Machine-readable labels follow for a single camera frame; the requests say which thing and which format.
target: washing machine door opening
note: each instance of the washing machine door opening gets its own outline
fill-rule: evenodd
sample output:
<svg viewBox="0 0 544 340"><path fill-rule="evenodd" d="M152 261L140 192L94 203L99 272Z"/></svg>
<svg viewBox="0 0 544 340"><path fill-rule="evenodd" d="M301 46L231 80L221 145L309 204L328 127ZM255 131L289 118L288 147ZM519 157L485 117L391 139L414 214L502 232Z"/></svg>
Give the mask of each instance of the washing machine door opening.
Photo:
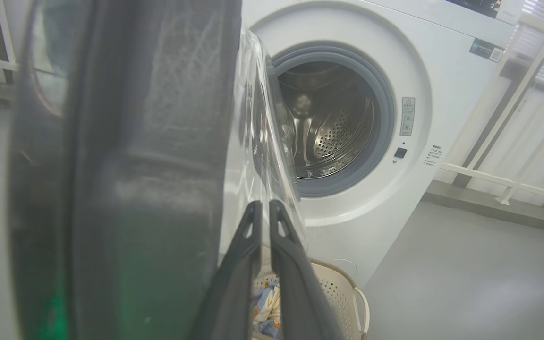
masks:
<svg viewBox="0 0 544 340"><path fill-rule="evenodd" d="M379 163L395 112L374 64L347 47L304 45L273 60L293 121L293 161L301 196L336 194Z"/></svg>

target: washing machine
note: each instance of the washing machine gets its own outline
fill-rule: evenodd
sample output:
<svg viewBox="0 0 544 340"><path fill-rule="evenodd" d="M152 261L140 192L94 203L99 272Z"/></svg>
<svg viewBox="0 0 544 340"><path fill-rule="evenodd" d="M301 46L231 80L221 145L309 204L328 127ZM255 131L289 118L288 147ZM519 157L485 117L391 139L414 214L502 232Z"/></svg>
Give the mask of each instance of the washing machine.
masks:
<svg viewBox="0 0 544 340"><path fill-rule="evenodd" d="M514 21L445 0L244 0L242 16L294 122L309 256L363 286L488 86Z"/></svg>

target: clothes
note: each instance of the clothes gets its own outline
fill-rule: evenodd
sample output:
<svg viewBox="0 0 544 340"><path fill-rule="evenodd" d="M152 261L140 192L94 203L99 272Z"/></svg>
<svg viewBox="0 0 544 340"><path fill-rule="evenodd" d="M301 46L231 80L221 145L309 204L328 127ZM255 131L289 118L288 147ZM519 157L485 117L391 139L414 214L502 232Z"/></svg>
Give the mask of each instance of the clothes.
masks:
<svg viewBox="0 0 544 340"><path fill-rule="evenodd" d="M253 331L278 340L281 329L281 287L278 282L267 282L257 288L253 308Z"/></svg>
<svg viewBox="0 0 544 340"><path fill-rule="evenodd" d="M276 321L277 319L266 320L263 323L258 323L253 330L256 333L263 334L273 338L275 340L279 339L281 328L280 322Z"/></svg>

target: stainless steel drum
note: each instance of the stainless steel drum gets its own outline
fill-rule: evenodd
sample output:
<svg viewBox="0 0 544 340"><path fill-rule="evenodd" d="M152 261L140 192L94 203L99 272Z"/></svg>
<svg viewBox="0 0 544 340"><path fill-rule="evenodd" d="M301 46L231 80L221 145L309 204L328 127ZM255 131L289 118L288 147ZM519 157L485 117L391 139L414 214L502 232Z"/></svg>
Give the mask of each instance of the stainless steel drum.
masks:
<svg viewBox="0 0 544 340"><path fill-rule="evenodd" d="M349 166L373 129L374 106L364 80L332 62L309 62L279 76L294 122L296 174L319 179Z"/></svg>

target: white plastic basket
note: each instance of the white plastic basket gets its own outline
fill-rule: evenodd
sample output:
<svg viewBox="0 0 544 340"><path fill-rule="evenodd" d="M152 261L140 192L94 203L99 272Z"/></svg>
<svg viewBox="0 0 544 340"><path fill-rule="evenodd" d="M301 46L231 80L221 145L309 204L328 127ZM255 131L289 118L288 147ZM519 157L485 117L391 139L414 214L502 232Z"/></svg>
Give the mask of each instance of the white plastic basket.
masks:
<svg viewBox="0 0 544 340"><path fill-rule="evenodd" d="M365 295L356 287L354 280L341 269L328 263L310 259L314 273L320 282L326 299L337 314L343 326L346 340L365 340L369 331L369 303ZM255 280L255 287L265 288L266 282L278 282L278 276L270 269L261 273ZM364 325L361 325L358 315L357 299L361 299L364 311Z"/></svg>

